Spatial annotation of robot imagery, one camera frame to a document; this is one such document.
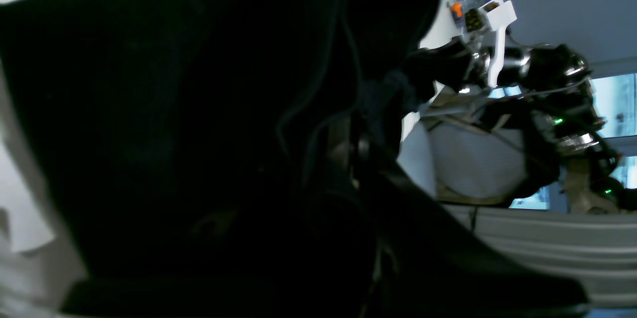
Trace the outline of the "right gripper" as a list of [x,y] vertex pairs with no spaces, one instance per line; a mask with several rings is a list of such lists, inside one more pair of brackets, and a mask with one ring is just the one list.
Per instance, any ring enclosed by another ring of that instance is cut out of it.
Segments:
[[488,84],[488,70],[495,62],[494,46],[463,43],[460,53],[468,57],[468,64],[459,84],[458,93],[468,94],[473,87],[497,89],[519,86],[526,91],[541,92],[553,88],[553,46],[518,45],[504,48],[503,68],[495,85]]

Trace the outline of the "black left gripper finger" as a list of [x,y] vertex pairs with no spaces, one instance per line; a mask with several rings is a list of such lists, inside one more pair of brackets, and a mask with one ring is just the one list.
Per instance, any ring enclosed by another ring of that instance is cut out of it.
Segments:
[[523,267],[478,239],[416,186],[396,155],[352,122],[353,171],[381,240],[383,318],[583,318],[573,279]]

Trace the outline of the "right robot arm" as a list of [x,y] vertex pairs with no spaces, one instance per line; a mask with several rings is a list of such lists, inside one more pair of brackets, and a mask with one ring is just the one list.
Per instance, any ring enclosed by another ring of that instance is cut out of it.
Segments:
[[499,87],[521,86],[518,96],[487,100],[471,113],[480,129],[520,153],[525,179],[499,196],[458,198],[462,205],[504,207],[527,198],[567,169],[564,191],[571,211],[611,214],[636,211],[636,190],[612,177],[620,156],[599,134],[605,119],[594,108],[587,62],[564,44],[507,47]]

